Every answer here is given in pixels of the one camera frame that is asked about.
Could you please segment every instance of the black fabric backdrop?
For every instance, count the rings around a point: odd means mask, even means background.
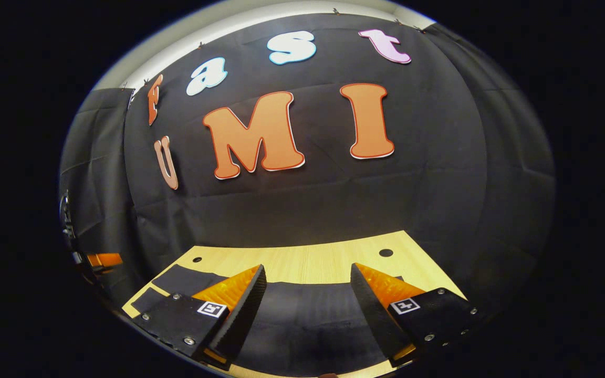
[[[372,28],[398,38],[412,62],[380,57],[358,36]],[[269,38],[301,29],[315,36],[314,57],[269,62]],[[225,81],[187,96],[190,73],[214,57],[226,59]],[[123,256],[105,282],[118,306],[194,245],[295,246],[402,229],[488,311],[528,277],[555,195],[545,134],[502,70],[441,26],[422,34],[370,17],[296,15],[212,41],[162,74],[153,127],[146,88],[129,108],[128,90],[91,93],[60,168],[81,248]],[[382,104],[395,152],[386,159],[348,152],[353,117],[339,88],[359,82],[389,93]],[[204,115],[228,106],[247,123],[259,96],[281,90],[295,96],[290,119],[305,165],[217,180]],[[165,135],[177,191],[154,155],[153,142]]]

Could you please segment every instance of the orange letter m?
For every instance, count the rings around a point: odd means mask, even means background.
[[[296,149],[288,106],[293,102],[289,92],[269,93],[256,101],[252,119],[247,128],[229,108],[216,109],[205,115],[204,126],[209,127],[216,153],[214,175],[219,180],[239,175],[239,167],[230,156],[230,150],[250,173],[256,170],[261,142],[265,157],[261,165],[268,171],[288,170],[305,163],[305,156]]]

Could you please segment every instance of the orange letter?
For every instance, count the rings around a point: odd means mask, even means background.
[[[394,145],[387,139],[382,98],[387,90],[377,84],[348,84],[340,93],[351,101],[356,142],[349,152],[356,159],[383,158],[393,153]]]
[[[158,105],[158,99],[160,98],[159,86],[162,82],[163,75],[160,75],[149,89],[149,126],[153,124],[155,117],[158,117],[158,109],[155,106]]]
[[[305,163],[305,156],[298,152],[293,141],[288,119],[291,102],[293,94],[289,92],[262,96],[256,101],[248,129],[229,108],[216,109],[205,115],[202,122],[212,133],[217,179],[232,179],[239,175],[239,167],[233,163],[230,150],[242,166],[253,173],[261,142],[265,148],[261,165],[268,171],[288,170]]]
[[[155,149],[156,155],[158,155],[158,164],[160,165],[160,171],[163,173],[163,179],[165,179],[165,182],[176,191],[177,187],[179,187],[179,180],[176,177],[176,170],[174,169],[174,163],[172,162],[170,137],[164,136],[161,141],[156,141],[153,144],[153,148]],[[165,160],[168,161],[168,166],[170,167],[169,173],[163,162],[163,151],[161,151],[161,148],[165,149]]]

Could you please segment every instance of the light wood surface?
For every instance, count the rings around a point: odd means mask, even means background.
[[[382,249],[391,249],[393,255],[380,256],[379,251]],[[201,257],[202,260],[197,263],[193,262],[193,259],[197,257]],[[422,247],[402,230],[363,239],[310,246],[271,248],[195,246],[160,272],[156,278],[174,264],[224,277],[231,277],[258,264],[263,264],[267,282],[345,283],[350,282],[351,264],[353,263],[369,266],[394,277],[402,276],[405,282],[425,291],[446,287],[460,297],[466,298],[451,278],[423,251]],[[165,296],[170,295],[149,282],[122,307],[131,318],[139,315],[139,311],[132,306],[132,302],[144,294],[148,288]],[[368,378],[394,370],[389,361],[384,361],[369,368],[339,376],[340,378]],[[228,373],[238,378],[280,378],[277,375],[252,371],[234,364]]]

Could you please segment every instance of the letter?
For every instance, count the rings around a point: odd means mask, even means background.
[[[213,58],[202,63],[190,75],[192,80],[188,83],[185,93],[188,96],[194,96],[204,88],[216,87],[221,84],[221,81],[228,75],[228,72],[223,70],[224,65],[224,58]]]
[[[179,187],[179,180],[177,179],[176,170],[174,169],[174,163],[172,161],[172,153],[170,151],[170,137],[164,136],[160,141],[156,141],[153,144],[155,153],[158,156],[158,165],[160,165],[160,171],[163,174],[163,179],[168,185],[175,191]],[[165,149],[165,160],[168,161],[170,172],[165,168],[165,162],[163,161],[163,152],[161,148]]]
[[[309,31],[293,31],[274,36],[267,41],[267,48],[276,51],[269,55],[269,59],[276,65],[283,65],[310,58],[317,52],[317,46],[311,42],[313,40],[314,36]]]
[[[351,101],[356,142],[349,152],[356,159],[384,158],[394,151],[393,142],[387,139],[384,126],[382,98],[387,90],[377,84],[348,84],[340,88],[340,94]]]
[[[209,127],[216,154],[214,176],[219,180],[239,175],[239,167],[230,156],[230,150],[250,173],[256,169],[261,142],[265,170],[278,171],[300,167],[305,156],[296,149],[288,118],[288,106],[293,94],[280,91],[269,93],[256,101],[254,113],[245,127],[230,108],[216,109],[204,116],[202,123]]]
[[[149,89],[149,126],[153,124],[155,118],[158,117],[158,109],[155,108],[158,105],[160,99],[160,84],[163,83],[163,75],[160,74],[158,79],[155,80],[151,89]]]
[[[358,32],[358,35],[369,38],[375,50],[392,62],[406,65],[411,61],[410,55],[396,51],[396,48],[392,45],[394,43],[400,44],[400,42],[395,37],[385,35],[381,30],[364,30]]]

